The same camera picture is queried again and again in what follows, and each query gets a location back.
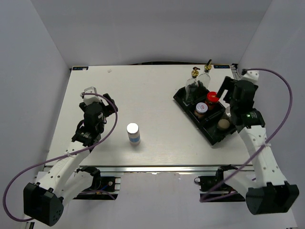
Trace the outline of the red-lid dark sauce jar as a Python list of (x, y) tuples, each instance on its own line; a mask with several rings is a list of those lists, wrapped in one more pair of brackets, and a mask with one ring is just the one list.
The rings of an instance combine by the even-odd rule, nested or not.
[(213, 110), (216, 104), (219, 102), (219, 98), (217, 97), (217, 92), (208, 92), (206, 95), (205, 104), (208, 107), (208, 110)]

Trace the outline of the blue-label silver-lid shaker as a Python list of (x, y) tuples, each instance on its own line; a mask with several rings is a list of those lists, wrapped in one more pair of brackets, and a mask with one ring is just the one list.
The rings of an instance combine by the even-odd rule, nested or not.
[(129, 123), (126, 130), (130, 143), (132, 145), (138, 145), (141, 142), (139, 126), (136, 123)]

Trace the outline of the small white-lid sauce jar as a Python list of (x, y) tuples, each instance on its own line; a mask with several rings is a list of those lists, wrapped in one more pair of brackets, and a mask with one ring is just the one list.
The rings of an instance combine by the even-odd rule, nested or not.
[(208, 111), (208, 106), (206, 103), (197, 103), (194, 110), (194, 115), (197, 119), (202, 119)]

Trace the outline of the clear silver-lid spice jar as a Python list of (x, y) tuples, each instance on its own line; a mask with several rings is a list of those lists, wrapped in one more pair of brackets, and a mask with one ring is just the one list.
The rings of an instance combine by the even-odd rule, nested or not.
[(231, 109), (228, 106), (228, 107), (226, 107), (223, 115), (221, 116), (220, 120), (218, 121), (217, 128), (221, 131), (227, 130), (232, 124), (231, 118), (232, 118)]

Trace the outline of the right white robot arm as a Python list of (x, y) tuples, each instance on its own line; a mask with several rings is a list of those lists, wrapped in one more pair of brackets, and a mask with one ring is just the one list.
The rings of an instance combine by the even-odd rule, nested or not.
[(237, 170), (227, 170), (215, 178), (220, 190), (232, 187), (246, 201), (253, 215), (286, 213), (299, 196), (297, 185), (289, 184), (267, 142), (265, 122), (256, 110), (254, 96), (258, 86), (247, 80), (225, 77), (217, 95), (226, 92), (231, 122), (243, 140), (253, 165), (255, 180)]

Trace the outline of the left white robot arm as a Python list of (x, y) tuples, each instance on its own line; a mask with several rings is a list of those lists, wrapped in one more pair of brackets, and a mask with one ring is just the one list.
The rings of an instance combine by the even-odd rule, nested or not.
[(48, 173), (35, 183), (28, 183), (23, 190), (25, 215), (54, 226), (63, 214), (64, 207), (85, 189), (100, 187), (100, 171), (95, 167), (79, 168), (80, 163), (102, 141), (107, 117), (118, 112), (114, 100), (108, 95), (86, 91), (81, 94), (79, 107), (83, 119), (66, 149)]

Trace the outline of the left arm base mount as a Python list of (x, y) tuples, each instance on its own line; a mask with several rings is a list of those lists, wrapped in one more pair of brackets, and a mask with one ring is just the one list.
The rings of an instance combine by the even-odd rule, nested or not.
[(86, 172), (93, 177), (92, 185), (84, 189), (75, 200), (116, 200), (120, 191), (121, 177), (102, 175), (95, 167), (78, 168), (74, 174)]

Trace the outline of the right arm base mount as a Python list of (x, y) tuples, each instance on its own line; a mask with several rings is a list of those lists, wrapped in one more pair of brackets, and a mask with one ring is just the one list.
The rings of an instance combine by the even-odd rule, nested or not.
[[(224, 171), (237, 170), (233, 165), (220, 166), (214, 175), (199, 176), (194, 179), (194, 183), (200, 187), (200, 196), (203, 196), (213, 186), (224, 178)], [(222, 184), (216, 190), (211, 192), (207, 198), (213, 198), (211, 202), (245, 202), (245, 198), (238, 194), (235, 189), (227, 184)]]

